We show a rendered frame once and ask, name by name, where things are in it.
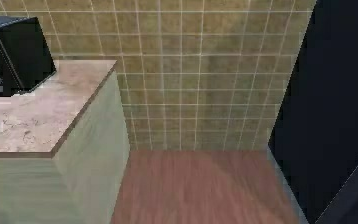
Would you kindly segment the black fridge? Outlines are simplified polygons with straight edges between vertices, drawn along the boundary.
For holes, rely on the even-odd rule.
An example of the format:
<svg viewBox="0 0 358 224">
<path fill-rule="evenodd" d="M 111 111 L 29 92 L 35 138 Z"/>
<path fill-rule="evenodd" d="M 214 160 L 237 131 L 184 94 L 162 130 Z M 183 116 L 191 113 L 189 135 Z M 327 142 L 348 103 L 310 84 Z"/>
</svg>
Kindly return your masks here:
<svg viewBox="0 0 358 224">
<path fill-rule="evenodd" d="M 358 224 L 358 0 L 317 0 L 268 148 L 298 224 Z"/>
</svg>

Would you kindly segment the pale green kitchen counter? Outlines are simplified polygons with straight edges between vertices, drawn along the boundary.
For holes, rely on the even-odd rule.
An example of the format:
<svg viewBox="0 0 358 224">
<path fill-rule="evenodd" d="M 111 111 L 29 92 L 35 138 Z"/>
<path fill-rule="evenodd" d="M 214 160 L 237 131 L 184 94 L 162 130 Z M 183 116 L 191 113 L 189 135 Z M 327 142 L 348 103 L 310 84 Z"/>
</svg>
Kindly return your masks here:
<svg viewBox="0 0 358 224">
<path fill-rule="evenodd" d="M 0 97 L 0 224 L 110 224 L 130 152 L 113 60 Z"/>
</svg>

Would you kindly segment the black microwave oven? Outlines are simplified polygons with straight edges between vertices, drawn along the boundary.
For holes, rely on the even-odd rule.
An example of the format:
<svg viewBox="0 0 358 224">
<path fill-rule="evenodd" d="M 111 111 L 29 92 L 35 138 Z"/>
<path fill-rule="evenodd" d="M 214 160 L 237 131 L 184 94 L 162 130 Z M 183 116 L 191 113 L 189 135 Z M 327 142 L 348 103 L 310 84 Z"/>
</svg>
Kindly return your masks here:
<svg viewBox="0 0 358 224">
<path fill-rule="evenodd" d="M 56 71 L 37 17 L 0 16 L 0 97 L 31 92 Z"/>
</svg>

